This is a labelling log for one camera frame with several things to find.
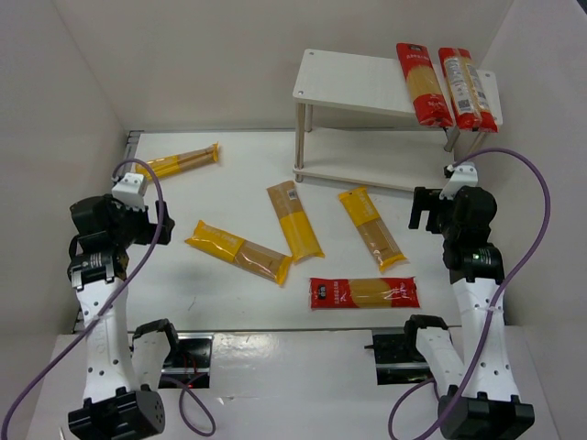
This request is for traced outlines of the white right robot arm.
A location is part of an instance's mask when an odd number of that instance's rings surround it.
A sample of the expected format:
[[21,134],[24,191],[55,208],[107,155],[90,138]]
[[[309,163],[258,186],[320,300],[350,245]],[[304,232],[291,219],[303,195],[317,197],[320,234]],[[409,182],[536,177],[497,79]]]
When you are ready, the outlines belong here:
[[464,186],[448,197],[417,187],[409,228],[428,214],[426,231],[443,237],[443,261],[460,311],[463,352],[457,353],[446,323],[414,314],[404,332],[428,364],[440,393],[439,431],[446,439],[517,439],[535,422],[522,402],[509,361],[503,301],[504,265],[489,241],[497,212],[493,196]]

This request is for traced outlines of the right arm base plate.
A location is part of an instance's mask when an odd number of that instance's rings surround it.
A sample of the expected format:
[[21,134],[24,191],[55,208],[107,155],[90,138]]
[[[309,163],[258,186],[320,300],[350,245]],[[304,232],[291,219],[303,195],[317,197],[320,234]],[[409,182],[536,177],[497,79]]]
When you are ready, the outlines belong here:
[[406,336],[397,329],[372,331],[364,348],[373,354],[380,386],[417,384],[432,377],[428,364],[408,348]]

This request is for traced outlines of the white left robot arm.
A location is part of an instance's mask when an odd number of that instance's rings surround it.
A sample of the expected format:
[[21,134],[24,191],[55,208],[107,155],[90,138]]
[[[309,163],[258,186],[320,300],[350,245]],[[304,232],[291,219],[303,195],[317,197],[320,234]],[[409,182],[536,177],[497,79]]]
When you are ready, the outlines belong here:
[[146,439],[165,427],[158,387],[178,340],[166,319],[127,331],[127,249],[155,240],[156,226],[140,195],[120,191],[70,208],[77,229],[68,276],[83,312],[87,348],[81,408],[68,414],[79,439]]

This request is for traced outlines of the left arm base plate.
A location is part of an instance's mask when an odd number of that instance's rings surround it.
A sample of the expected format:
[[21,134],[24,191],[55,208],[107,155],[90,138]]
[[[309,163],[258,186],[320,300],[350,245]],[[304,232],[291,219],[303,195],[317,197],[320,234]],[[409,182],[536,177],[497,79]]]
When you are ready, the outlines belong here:
[[178,347],[165,359],[161,376],[188,384],[191,389],[208,389],[213,334],[182,332],[178,337]]

